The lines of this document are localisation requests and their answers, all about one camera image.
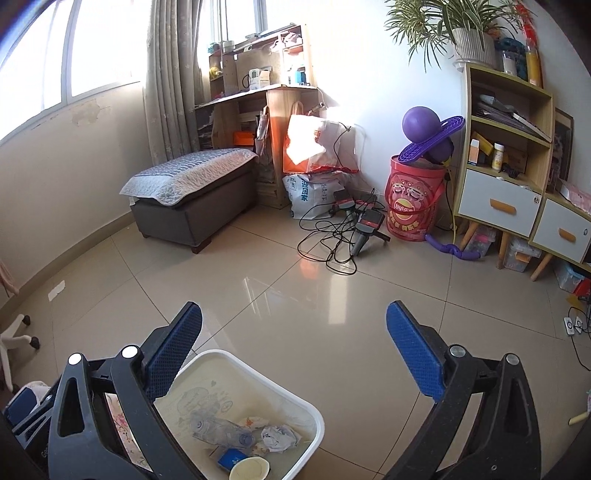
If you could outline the white trash bin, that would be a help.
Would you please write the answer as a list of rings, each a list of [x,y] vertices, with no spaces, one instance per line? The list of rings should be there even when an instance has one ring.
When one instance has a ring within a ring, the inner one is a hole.
[[[223,350],[208,350],[180,369],[166,395],[154,406],[184,453],[207,479],[228,479],[229,455],[260,456],[270,463],[270,479],[290,480],[322,443],[325,422],[317,408],[267,379]],[[252,431],[256,443],[247,450],[223,448],[194,438],[190,413],[207,410]],[[301,435],[297,447],[270,453],[260,434],[269,425],[287,425]]]

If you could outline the crushed plastic bottle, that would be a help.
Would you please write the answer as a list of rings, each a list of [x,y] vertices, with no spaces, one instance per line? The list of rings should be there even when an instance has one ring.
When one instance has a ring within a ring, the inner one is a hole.
[[[207,410],[193,410],[189,420],[192,436],[207,444],[247,450],[256,443],[252,431],[218,418]]]

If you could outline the grey office chair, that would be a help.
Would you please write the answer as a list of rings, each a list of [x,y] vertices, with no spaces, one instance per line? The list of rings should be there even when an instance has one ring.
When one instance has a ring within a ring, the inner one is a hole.
[[[15,280],[4,263],[1,263],[1,286],[4,288],[8,297],[17,296],[20,292]],[[13,383],[8,352],[24,346],[30,346],[34,350],[40,349],[40,340],[38,337],[30,336],[28,334],[17,334],[17,331],[21,326],[29,327],[30,325],[31,318],[29,315],[18,314],[12,324],[1,333],[1,366],[4,375],[2,386],[11,393],[15,393],[18,390],[18,387]]]

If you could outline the white power strip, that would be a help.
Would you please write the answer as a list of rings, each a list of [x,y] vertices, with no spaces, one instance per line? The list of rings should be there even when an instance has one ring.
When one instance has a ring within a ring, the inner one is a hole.
[[[568,336],[582,335],[584,333],[583,321],[579,316],[576,316],[575,318],[566,316],[563,322]]]

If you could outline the white paper cup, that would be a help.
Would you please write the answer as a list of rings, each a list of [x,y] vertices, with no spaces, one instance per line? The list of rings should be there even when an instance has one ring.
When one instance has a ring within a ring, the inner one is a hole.
[[[270,463],[262,457],[240,460],[229,472],[229,480],[266,480],[270,474]]]

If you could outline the low wooden drawer cabinet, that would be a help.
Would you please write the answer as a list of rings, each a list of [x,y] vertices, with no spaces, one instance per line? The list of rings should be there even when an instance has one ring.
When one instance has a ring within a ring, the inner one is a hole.
[[[533,282],[554,258],[590,272],[590,215],[560,194],[545,193],[529,244],[544,252],[530,276]]]

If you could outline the dark storage ottoman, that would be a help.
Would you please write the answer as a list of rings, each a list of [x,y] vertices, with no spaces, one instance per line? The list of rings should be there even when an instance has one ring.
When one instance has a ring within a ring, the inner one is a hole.
[[[256,204],[256,159],[240,148],[193,152],[135,174],[120,194],[143,237],[197,254]]]

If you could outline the red cylindrical bucket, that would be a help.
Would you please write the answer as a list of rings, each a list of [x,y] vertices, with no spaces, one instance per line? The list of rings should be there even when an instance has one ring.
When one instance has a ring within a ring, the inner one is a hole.
[[[436,222],[440,198],[446,190],[447,169],[439,165],[424,168],[391,158],[385,188],[388,231],[404,241],[422,242]]]

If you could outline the purple hopper ball toy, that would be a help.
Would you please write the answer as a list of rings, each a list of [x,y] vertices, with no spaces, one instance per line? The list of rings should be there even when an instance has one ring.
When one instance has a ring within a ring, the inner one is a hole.
[[[426,106],[412,107],[402,120],[402,130],[410,144],[398,155],[398,161],[411,164],[423,158],[434,164],[444,164],[454,153],[451,137],[461,131],[465,123],[463,116],[441,120]]]

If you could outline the white plastic sack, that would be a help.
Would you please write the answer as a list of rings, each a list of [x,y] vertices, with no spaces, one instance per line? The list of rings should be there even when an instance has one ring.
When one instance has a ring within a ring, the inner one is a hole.
[[[283,186],[290,199],[290,213],[295,220],[315,220],[329,216],[335,204],[335,192],[344,190],[349,174],[328,172],[290,174],[283,177]]]

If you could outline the wooden shelf cabinet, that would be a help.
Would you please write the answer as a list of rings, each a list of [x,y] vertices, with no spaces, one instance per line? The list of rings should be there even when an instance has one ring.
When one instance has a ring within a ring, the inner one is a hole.
[[[481,226],[500,232],[497,266],[512,240],[531,240],[550,172],[555,105],[550,92],[478,64],[464,69],[465,142],[454,217],[460,247]]]

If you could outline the beige curtain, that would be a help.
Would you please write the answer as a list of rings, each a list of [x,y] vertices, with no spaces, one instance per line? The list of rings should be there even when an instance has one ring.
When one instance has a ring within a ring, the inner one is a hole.
[[[204,99],[197,61],[201,6],[190,0],[151,3],[143,101],[154,165],[200,150],[195,106]]]

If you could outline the orange white shopping bag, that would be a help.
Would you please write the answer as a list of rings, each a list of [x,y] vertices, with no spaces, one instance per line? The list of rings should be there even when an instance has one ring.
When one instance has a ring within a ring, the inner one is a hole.
[[[318,104],[305,110],[301,101],[291,105],[283,141],[283,174],[360,172],[355,127],[317,116],[321,108]]]

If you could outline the wooden desk with shelves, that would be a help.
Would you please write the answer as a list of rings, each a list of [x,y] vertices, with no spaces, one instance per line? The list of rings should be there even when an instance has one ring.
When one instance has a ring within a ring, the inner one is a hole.
[[[283,188],[283,140],[294,104],[305,112],[322,108],[312,72],[308,26],[290,24],[238,45],[212,44],[209,73],[204,78],[206,101],[195,107],[202,149],[256,148],[256,130],[263,126],[263,153],[256,165],[259,202],[274,208],[287,205]]]

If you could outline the potted spider plant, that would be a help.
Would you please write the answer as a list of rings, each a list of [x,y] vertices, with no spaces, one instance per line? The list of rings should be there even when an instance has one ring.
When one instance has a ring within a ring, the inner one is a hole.
[[[388,1],[386,31],[408,47],[408,56],[422,56],[423,65],[440,66],[440,58],[497,67],[494,37],[516,34],[523,17],[516,1]]]

